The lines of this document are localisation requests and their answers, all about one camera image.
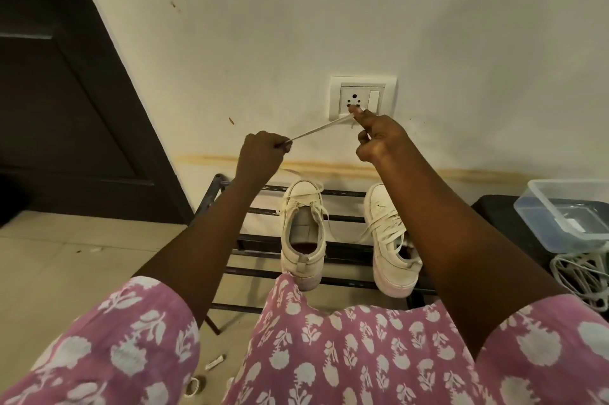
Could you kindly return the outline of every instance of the shoe rack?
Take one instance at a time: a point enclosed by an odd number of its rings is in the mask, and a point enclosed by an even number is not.
[[[210,205],[216,199],[218,193],[226,189],[230,185],[230,181],[222,174],[216,174],[201,201],[201,204],[197,208],[195,217],[206,211]],[[262,191],[266,192],[285,192],[287,187],[277,185],[265,185]],[[365,192],[350,192],[348,190],[324,190],[322,195],[331,196],[354,196],[357,198],[363,198],[366,196]],[[263,214],[265,216],[278,216],[279,213],[273,209],[261,209],[261,208],[249,208],[250,214]],[[335,216],[330,214],[330,217],[324,216],[324,219],[330,219],[339,222],[357,222],[365,223],[363,217],[357,216]],[[373,247],[370,245],[359,245],[355,243],[326,243],[326,255],[324,262],[329,263],[341,263],[346,265],[363,265],[372,266],[372,253]],[[264,235],[250,235],[240,234],[232,250],[232,254],[239,256],[250,256],[250,257],[262,257],[263,259],[279,259],[281,254],[281,238],[280,237],[269,237]],[[270,278],[275,279],[281,272],[270,271],[270,270],[258,270],[258,269],[242,269],[240,267],[227,267],[224,273],[232,275],[242,275],[258,278]],[[377,286],[373,281],[364,280],[353,280],[347,278],[331,278],[322,277],[322,285],[330,286],[347,286],[350,288],[362,288],[377,290]],[[431,285],[425,283],[425,278],[420,279],[420,282],[415,286],[412,294],[406,298],[408,307],[410,309],[423,307],[425,305],[423,301],[423,295],[436,295],[437,293],[431,287]],[[218,310],[232,310],[234,312],[248,312],[251,314],[260,314],[263,308],[251,307],[251,306],[237,306],[233,304],[221,304],[214,302],[211,304],[212,309]],[[214,333],[220,334],[216,325],[211,321],[209,317],[205,319],[206,323],[212,328]]]

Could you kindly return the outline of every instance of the dark brown door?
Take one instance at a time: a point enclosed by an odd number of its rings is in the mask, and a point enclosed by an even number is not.
[[[193,216],[92,0],[0,0],[0,173],[30,209]]]

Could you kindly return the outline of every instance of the pink sleeve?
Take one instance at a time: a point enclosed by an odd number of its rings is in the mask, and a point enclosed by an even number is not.
[[[0,405],[177,403],[199,361],[199,329],[168,286],[131,278],[78,318]]]
[[[576,296],[537,301],[491,333],[476,362],[507,404],[609,402],[609,324]]]

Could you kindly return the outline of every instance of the forearm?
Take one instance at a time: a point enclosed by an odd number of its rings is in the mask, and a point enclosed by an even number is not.
[[[247,210],[259,188],[236,179],[194,224],[180,233],[137,271],[178,293],[199,324],[224,274]]]
[[[563,292],[465,204],[410,140],[375,166],[473,355],[515,311]]]

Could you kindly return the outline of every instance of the floor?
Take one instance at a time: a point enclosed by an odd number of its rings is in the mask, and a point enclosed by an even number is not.
[[[104,296],[120,286],[182,225],[135,222],[24,211],[0,228],[0,391],[13,384],[47,345]],[[276,259],[231,256],[229,265],[279,270]],[[370,268],[324,266],[324,275],[372,280]],[[216,302],[264,305],[273,282],[225,275]],[[403,301],[376,290],[319,286],[307,293],[311,306],[331,312],[354,304],[404,308]],[[215,336],[201,328],[197,374],[206,378],[202,393],[184,404],[218,404],[228,378],[245,354],[255,314],[211,310],[221,328]],[[218,355],[226,360],[203,374]]]

